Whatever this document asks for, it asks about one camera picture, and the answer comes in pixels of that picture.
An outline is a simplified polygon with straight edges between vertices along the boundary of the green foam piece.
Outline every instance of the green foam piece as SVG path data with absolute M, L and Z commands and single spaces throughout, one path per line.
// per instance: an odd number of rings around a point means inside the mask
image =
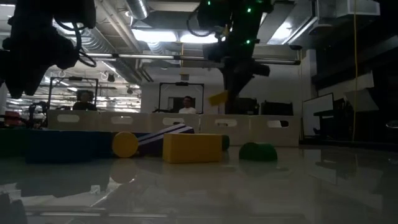
M 229 148 L 229 136 L 223 134 L 223 143 L 222 143 L 223 152 L 227 151 L 228 148 Z
M 276 161 L 278 154 L 271 144 L 249 142 L 239 150 L 239 159 L 263 162 Z

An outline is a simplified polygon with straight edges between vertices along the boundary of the red object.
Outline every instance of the red object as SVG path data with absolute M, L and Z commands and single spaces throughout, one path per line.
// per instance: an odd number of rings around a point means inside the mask
M 20 114 L 18 112 L 15 111 L 6 111 L 6 113 L 4 114 L 6 116 L 12 116 L 15 118 L 19 118 Z M 4 124 L 7 126 L 19 126 L 21 125 L 21 121 L 18 119 L 10 119 L 10 118 L 4 118 Z

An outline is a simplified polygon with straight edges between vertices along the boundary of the metal frame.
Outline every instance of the metal frame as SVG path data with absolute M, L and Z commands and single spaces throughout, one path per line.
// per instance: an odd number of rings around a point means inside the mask
M 157 108 L 160 109 L 160 97 L 162 96 L 162 85 L 176 85 L 176 86 L 185 86 L 185 85 L 178 85 L 179 82 L 177 83 L 165 83 L 165 82 L 161 82 L 159 83 L 159 99 L 158 99 L 158 106 Z M 203 83 L 186 83 L 186 86 L 190 86 L 190 85 L 198 85 L 202 87 L 202 91 L 201 91 L 201 112 L 203 113 L 203 105 L 205 103 L 205 84 Z
M 51 106 L 51 95 L 52 95 L 52 81 L 59 80 L 59 83 L 64 79 L 73 80 L 73 81 L 82 81 L 82 80 L 94 80 L 95 81 L 95 96 L 94 96 L 94 105 L 97 105 L 97 93 L 98 93 L 98 79 L 97 78 L 82 78 L 82 77 L 68 77 L 68 78 L 60 78 L 60 77 L 50 77 L 50 86 L 49 86 L 49 100 L 47 104 L 49 105 L 49 109 Z

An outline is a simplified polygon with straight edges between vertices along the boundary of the person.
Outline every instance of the person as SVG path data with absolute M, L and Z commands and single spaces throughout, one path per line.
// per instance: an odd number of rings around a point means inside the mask
M 90 110 L 90 111 L 96 111 L 97 107 L 90 103 L 92 101 L 90 93 L 87 91 L 84 91 L 80 95 L 80 101 L 76 102 L 73 105 L 73 110 Z
M 184 97 L 182 103 L 184 104 L 184 108 L 180 109 L 178 113 L 187 113 L 187 114 L 196 114 L 197 110 L 191 107 L 193 98 L 191 96 Z

